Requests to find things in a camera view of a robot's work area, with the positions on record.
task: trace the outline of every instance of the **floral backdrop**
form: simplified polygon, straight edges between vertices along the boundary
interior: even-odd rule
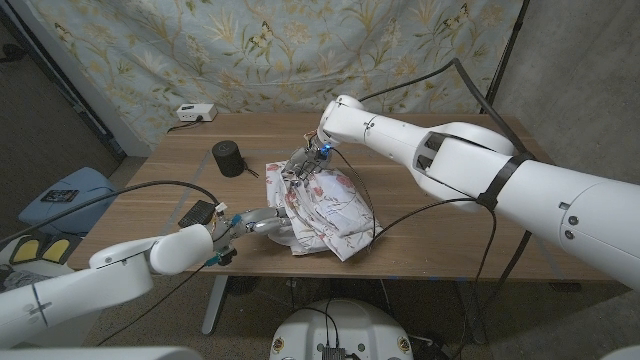
[[[486,91],[522,0],[31,0],[145,142],[183,103],[320,112],[460,58]],[[455,69],[368,100],[374,112],[473,113]]]

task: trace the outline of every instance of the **black cylindrical speaker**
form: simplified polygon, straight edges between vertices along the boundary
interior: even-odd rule
[[[226,177],[235,177],[244,171],[244,160],[240,155],[238,144],[231,140],[220,141],[211,149],[218,163],[220,172]]]

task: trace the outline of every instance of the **screw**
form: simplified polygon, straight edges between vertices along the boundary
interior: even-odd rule
[[[402,350],[403,353],[406,353],[411,349],[411,345],[409,345],[409,340],[401,337],[398,339],[398,347]]]
[[[284,340],[282,338],[277,338],[273,340],[273,351],[279,353],[280,350],[284,348]]]

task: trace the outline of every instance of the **floral fabric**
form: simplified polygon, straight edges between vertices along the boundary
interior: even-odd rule
[[[493,79],[522,0],[25,0],[152,147],[183,103],[321,112],[460,58]],[[455,70],[368,100],[374,112],[474,113]]]
[[[267,203],[284,207],[291,219],[291,229],[270,235],[272,240],[289,246],[293,255],[331,250],[342,261],[371,242],[373,215],[351,179],[340,170],[324,170],[304,186],[294,175],[281,174],[285,164],[266,167]]]

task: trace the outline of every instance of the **yellow pad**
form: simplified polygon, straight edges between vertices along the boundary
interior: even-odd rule
[[[60,239],[56,241],[53,245],[49,246],[47,251],[42,255],[42,259],[49,260],[52,262],[60,262],[60,258],[64,255],[64,252],[69,248],[69,240]]]
[[[13,259],[11,259],[11,261],[18,263],[33,260],[38,253],[39,247],[40,242],[38,242],[38,240],[29,240],[20,246],[18,251],[15,252],[15,255],[13,256]]]

